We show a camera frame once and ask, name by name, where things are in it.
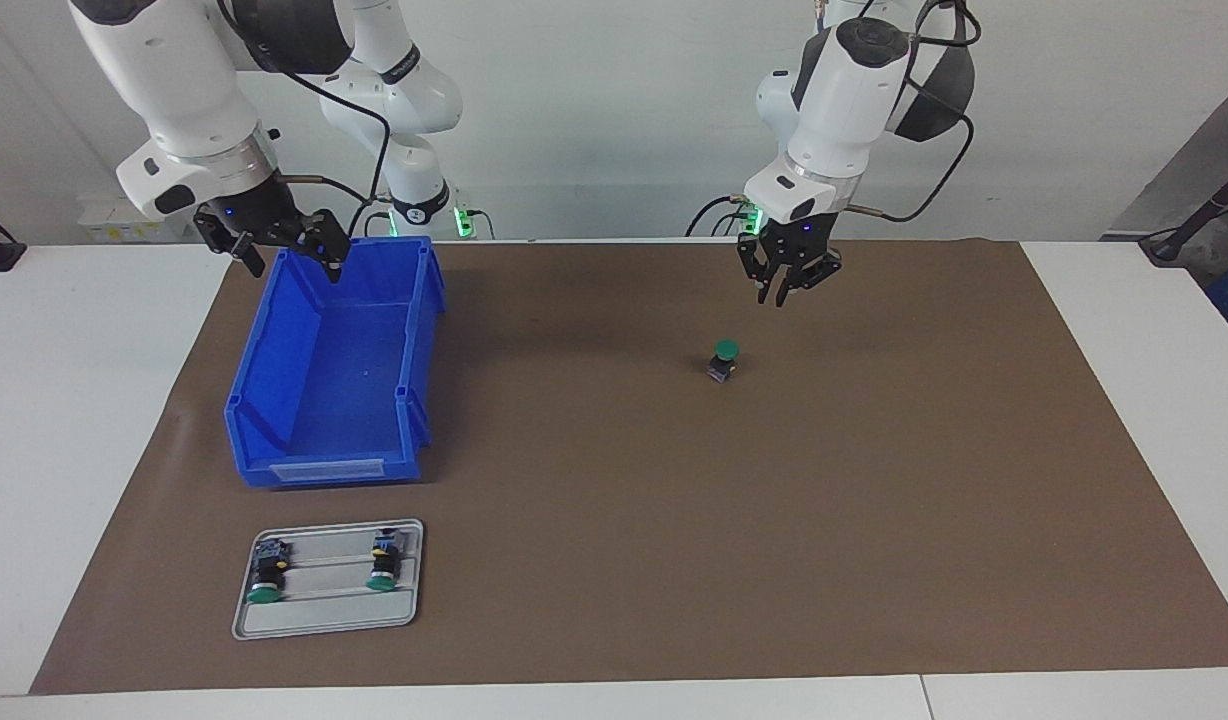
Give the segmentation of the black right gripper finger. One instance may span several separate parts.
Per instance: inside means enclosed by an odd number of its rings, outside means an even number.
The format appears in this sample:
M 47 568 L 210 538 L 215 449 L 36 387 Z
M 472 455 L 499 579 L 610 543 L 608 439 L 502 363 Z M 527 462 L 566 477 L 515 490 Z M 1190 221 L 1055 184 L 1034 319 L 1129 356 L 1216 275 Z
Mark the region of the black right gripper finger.
M 233 242 L 231 242 L 227 254 L 235 260 L 239 260 L 239 264 L 251 273 L 255 279 L 265 275 L 266 260 L 263 259 L 262 252 L 254 246 L 254 236 L 251 232 L 236 233 Z
M 318 210 L 300 215 L 297 254 L 316 260 L 329 283 L 336 284 L 343 276 L 343 265 L 352 249 L 352 240 L 332 210 Z

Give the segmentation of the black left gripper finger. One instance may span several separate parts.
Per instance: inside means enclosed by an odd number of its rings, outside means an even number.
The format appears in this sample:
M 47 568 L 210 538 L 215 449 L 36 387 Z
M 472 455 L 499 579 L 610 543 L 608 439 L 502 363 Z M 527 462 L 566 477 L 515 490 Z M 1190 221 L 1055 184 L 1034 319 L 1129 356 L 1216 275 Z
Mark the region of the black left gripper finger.
M 759 246 L 740 245 L 739 263 L 745 276 L 755 284 L 756 302 L 765 303 L 771 283 L 771 265 L 763 259 Z
M 841 268 L 842 258 L 837 252 L 826 252 L 826 254 L 814 260 L 797 258 L 788 265 L 787 273 L 783 274 L 783 281 L 780 283 L 777 306 L 783 307 L 792 292 L 812 290 L 812 288 L 819 286 L 820 283 L 824 283 L 825 279 L 833 276 Z

